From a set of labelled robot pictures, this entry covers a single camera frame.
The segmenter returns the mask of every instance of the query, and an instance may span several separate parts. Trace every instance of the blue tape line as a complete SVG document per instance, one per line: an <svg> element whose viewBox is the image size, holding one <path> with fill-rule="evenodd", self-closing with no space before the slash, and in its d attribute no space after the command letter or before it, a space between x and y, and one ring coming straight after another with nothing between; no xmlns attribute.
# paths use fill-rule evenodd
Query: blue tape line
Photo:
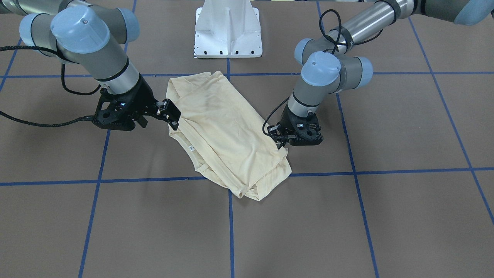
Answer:
<svg viewBox="0 0 494 278"><path fill-rule="evenodd" d="M194 75L196 73L158 73L158 74L152 74L152 73L146 73L146 74L141 74L144 77L166 77L166 76L188 76L188 75Z"/></svg>
<svg viewBox="0 0 494 278"><path fill-rule="evenodd" d="M105 166L106 152L108 150L109 141L110 141L110 130L106 132L105 146L103 147L103 154L101 155L101 166L99 167L98 182L96 183L96 189L94 190L93 204L91 207L91 215L89 216L89 224L87 225L86 240L84 242L84 250L82 251L81 266L79 267L78 278L82 278L82 274L84 272L87 248L89 247L89 239L91 238L91 229L94 220L94 213L96 211L96 204L98 202L99 187L101 184L101 178L103 176L103 168Z"/></svg>
<svg viewBox="0 0 494 278"><path fill-rule="evenodd" d="M112 183L141 183L141 182L172 182L172 181L186 181L186 180L207 180L205 177L170 177L170 178L143 178L143 179L109 179L101 180L102 184Z"/></svg>
<svg viewBox="0 0 494 278"><path fill-rule="evenodd" d="M235 278L235 253L233 234L233 202L232 192L228 190L228 215L230 219L230 278Z"/></svg>
<svg viewBox="0 0 494 278"><path fill-rule="evenodd" d="M11 182L0 183L0 186L26 186L26 185L79 185L94 184L98 180L80 180L80 181L43 181L43 182Z"/></svg>
<svg viewBox="0 0 494 278"><path fill-rule="evenodd" d="M494 167L479 168L444 168L444 169L410 169L410 170L384 170L384 171L356 171L357 176L365 175L392 175L392 174L420 174L420 173L443 173L443 172L480 172L494 171ZM325 176L352 176L353 172L327 172L327 173L292 173L291 178L297 177L325 177ZM111 183L138 183L138 182L172 182L172 181L197 181L207 180L203 176L196 177L163 177L163 178L135 178L135 179L106 179L100 180L101 184ZM0 183L0 186L24 186L24 185L73 185L94 184L98 180L74 180L74 181L40 181L40 182L9 182Z"/></svg>
<svg viewBox="0 0 494 278"><path fill-rule="evenodd" d="M416 169L416 170L388 170L388 171L357 171L357 175L383 175L383 174L417 174L417 173L443 173L443 172L470 172L470 168L446 168L446 169Z"/></svg>
<svg viewBox="0 0 494 278"><path fill-rule="evenodd" d="M232 73L230 72L230 58L226 58L226 78L230 80Z"/></svg>
<svg viewBox="0 0 494 278"><path fill-rule="evenodd" d="M78 278L82 278L82 273L84 272L84 265L86 263L87 247L89 246L89 238L91 237L92 223L94 219L94 212L96 210L96 202L98 201L99 193L99 183L96 184L96 189L94 190L93 204L91 207L91 215L89 216L89 225L87 226L86 240L84 242L84 251L82 252L81 266L79 267Z"/></svg>
<svg viewBox="0 0 494 278"><path fill-rule="evenodd" d="M17 42L17 45L21 45L22 39L19 39ZM12 64L14 63L15 56L17 55L17 50L14 50L14 53L12 54L12 58L10 59L10 62L8 63L7 70L5 71L5 74L3 75L3 78L0 83L0 92L3 89L3 85L5 84L5 81L7 80L8 73L10 72L10 68L12 67Z"/></svg>
<svg viewBox="0 0 494 278"><path fill-rule="evenodd" d="M350 157L350 164L352 165L353 179L355 181L355 188L357 190L357 196L359 198L360 210L362 212L362 219L364 220L364 227L366 229L367 242L369 244L369 251L370 251L370 257L372 259L372 265L374 267L374 274L376 278L379 278L379 270L377 268L377 261L375 259L374 246L372 245L371 232L369 230L369 224L367 223L366 210L364 207L364 201L362 200L362 193L360 192L359 179L357 177L357 171L355 170L355 162L353 160L352 147L350 146L350 138L348 136L348 132L346 129L345 117L343 115L343 108L341 107L341 100L339 97L339 93L336 93L336 100L338 102L338 109L341 115L341 124L343 126L343 131L345 132L345 137L346 137L346 143L348 145L348 155Z"/></svg>
<svg viewBox="0 0 494 278"><path fill-rule="evenodd" d="M472 170L472 175L473 175L473 180L475 181L475 184L477 185L477 189L479 190L480 196L482 197L482 201L484 202L484 205L486 206L487 213L489 214L489 217L491 218L491 222L494 225L494 215L491 210L491 207L489 206L489 203L487 202L486 196L484 195L484 191L482 190L482 187L480 186L480 182L477 179L477 175L475 172Z"/></svg>
<svg viewBox="0 0 494 278"><path fill-rule="evenodd" d="M265 72L265 73L231 73L231 76L292 76L300 75L299 72Z"/></svg>
<svg viewBox="0 0 494 278"><path fill-rule="evenodd" d="M440 72L433 72L434 74L494 74L494 71L455 71L455 72L448 72L448 71L440 71Z"/></svg>
<svg viewBox="0 0 494 278"><path fill-rule="evenodd" d="M475 174L475 171L473 170L472 163L470 162L470 158L468 157L468 154L466 153L465 146L463 145L463 142L461 140L461 137L460 137L460 134L458 132L458 129L456 128L456 125L454 124L453 117L451 116L450 110L448 109L448 105L446 104L446 101L444 99L444 96L443 96L443 93L441 91L441 88L439 87L439 83L437 82L436 75L432 71L431 64L429 63L429 59L427 58L427 55L425 54L424 47L422 45L422 42L420 41L420 38L418 37L418 33L417 33L417 30L415 29L415 26L413 25L412 19L411 18L408 18L408 21L410 22L410 25L412 27L413 33L415 34L415 37L416 37L416 39L418 41L418 45L420 46L420 49L422 50L422 54L424 55L425 62L427 63L427 66L429 67L429 70L431 72L432 78L434 79L434 83L436 84L437 91L439 93L439 96L441 97L441 101L443 102L444 109L446 110L446 113L448 115L448 118L450 119L451 126L453 127L454 133L456 134L456 138L458 139L458 142L460 144L461 150L463 151L463 155L465 156L465 159L466 159L466 162L468 164L468 167L471 169L472 176L473 176L473 179L475 181L475 184L477 185L477 188L479 190L480 196L482 197L482 200L484 201L484 205L485 205L485 207L487 209L487 212L488 212L488 214L489 214L489 216L491 218L491 221L492 221L492 223L494 225L494 216L493 216L492 210L491 210L491 208L489 206L489 203L487 202L487 200L486 200L486 198L484 196L484 192L483 192L482 187L480 186L480 183L479 183L479 181L477 179L477 175Z"/></svg>
<svg viewBox="0 0 494 278"><path fill-rule="evenodd" d="M374 72L374 75L394 75L394 74L431 74L427 71L418 71L418 72Z"/></svg>
<svg viewBox="0 0 494 278"><path fill-rule="evenodd" d="M137 6L137 0L134 0L134 5L132 6L132 12L135 13L135 7Z"/></svg>
<svg viewBox="0 0 494 278"><path fill-rule="evenodd" d="M323 176L351 176L353 172L332 172L332 173L295 173L289 177L323 177Z"/></svg>

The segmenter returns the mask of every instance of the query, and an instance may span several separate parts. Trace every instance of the black cable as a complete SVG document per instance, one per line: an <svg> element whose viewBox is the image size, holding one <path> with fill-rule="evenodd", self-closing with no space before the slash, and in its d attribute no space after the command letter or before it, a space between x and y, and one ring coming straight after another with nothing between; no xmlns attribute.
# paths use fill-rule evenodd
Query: black cable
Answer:
<svg viewBox="0 0 494 278"><path fill-rule="evenodd" d="M61 56L57 51L49 49L49 48L41 47L41 46L2 46L2 47L0 47L0 52L1 51L7 51L7 50L40 50L40 51L45 51L45 52L55 54L60 59L67 61L67 59L65 59L63 56ZM77 94L77 95L92 95L101 88L101 85L98 85L98 87L94 91L91 91L89 93L81 93L81 92L73 91L73 90L67 88L67 86L65 85L65 64L63 64L63 63L62 63L62 71L60 73L60 79L62 81L62 87L64 90L66 90L69 93L73 93L73 94Z"/></svg>
<svg viewBox="0 0 494 278"><path fill-rule="evenodd" d="M83 117L79 117L77 119L74 119L72 121L69 121L69 122L66 122L66 123L61 123L61 124L53 124L53 125L47 125L47 124L38 124L38 123L33 123L33 122L28 122L28 121L24 121L24 120L20 120L20 119L17 119L15 117L12 117L2 111L0 111L0 115L9 119L9 120L12 120L14 122L18 122L18 123L21 123L21 124L25 124L25 125L30 125L30 126L35 126L35 127L42 127L42 128L58 128L58 127L64 127L64 126L68 126L70 124L73 124L73 123L76 123L76 122L81 122L81 121L92 121L93 119L93 116L83 116Z"/></svg>
<svg viewBox="0 0 494 278"><path fill-rule="evenodd" d="M65 89L69 93L73 93L73 94L77 94L77 95L92 95L101 88L101 85L98 85L98 87L96 87L96 89L94 89L93 91L88 92L88 93L81 93L81 92L73 91L73 90L67 88L67 86L65 85L65 64L62 64L62 72L60 73L60 79L62 80L63 89Z"/></svg>
<svg viewBox="0 0 494 278"><path fill-rule="evenodd" d="M26 49L27 50L41 50L41 51L53 53L53 54L57 55L57 57L65 60L65 58L64 57L61 57L59 55L59 53L57 53L56 51L54 51L52 49L49 49L49 48L40 47L40 46L1 46L0 47L0 52L1 51L7 51L7 50L26 50ZM80 94L80 95L90 95L90 94L93 94L96 91L98 91L98 89L101 87L101 86L98 86L98 88L96 88L96 90L94 90L93 92L90 92L90 93L79 93L79 92L75 92L75 91L69 90L65 86L65 64L62 64L62 73L61 73L60 76L61 76L61 79L62 79L62 87L66 91L68 91L69 93ZM24 121L24 120L21 120L21 119L17 119L17 118L12 117L12 116L10 116L10 115L2 112L2 111L0 111L0 116L3 116L3 117L5 117L5 118L7 118L9 120L12 120L14 122L18 122L18 123L21 123L21 124L26 124L26 125L35 126L35 127L43 127L43 128L58 128L58 127L67 126L67 125L70 125L70 124L73 124L73 123L76 123L76 122L92 121L92 119L93 119L93 116L83 116L83 117L79 117L77 119L74 119L72 121L66 122L66 123L48 125L48 124L38 124L38 123L33 123L33 122L28 122L28 121Z"/></svg>
<svg viewBox="0 0 494 278"><path fill-rule="evenodd" d="M283 100L283 102L280 103L280 105L278 105L278 107L276 107L275 110L273 110L273 112L271 112L271 114L269 114L269 116L266 118L266 120L264 121L264 124L262 125L262 132L264 133L264 135L267 135L267 136L274 138L274 139L280 139L281 138L280 136L274 136L274 135L271 135L271 134L265 132L264 129L266 128L266 124L268 123L271 116L273 116L273 114L276 112L276 110L278 110L289 99L290 99L290 97L287 97L285 100Z"/></svg>
<svg viewBox="0 0 494 278"><path fill-rule="evenodd" d="M327 13L329 13L329 12L334 13L334 14L336 15L336 17L338 18L338 30L337 30L337 31L338 31L338 37L336 38L336 41L335 41L332 37L330 37L330 36L326 35L326 34L324 33L324 29L323 29L323 17L324 17ZM326 40L328 40L330 43L332 43L332 44L334 45L334 47L333 47L333 51L331 52L331 54L333 54L333 55L334 55L334 53L335 53L336 51L339 51L339 50L338 50L338 46L347 46L347 47L348 47L348 44L347 44L347 43L342 44L342 43L340 43L340 42L339 42L339 39L340 39L340 37L341 37L341 28L342 28L342 27L343 27L343 26L341 26L341 17L340 17L339 13L338 13L336 10L329 9L329 10L327 10L327 11L323 12L323 14L321 14L321 16L319 17L319 30L321 30L321 33L323 34L323 37L325 37L325 38L326 38Z"/></svg>

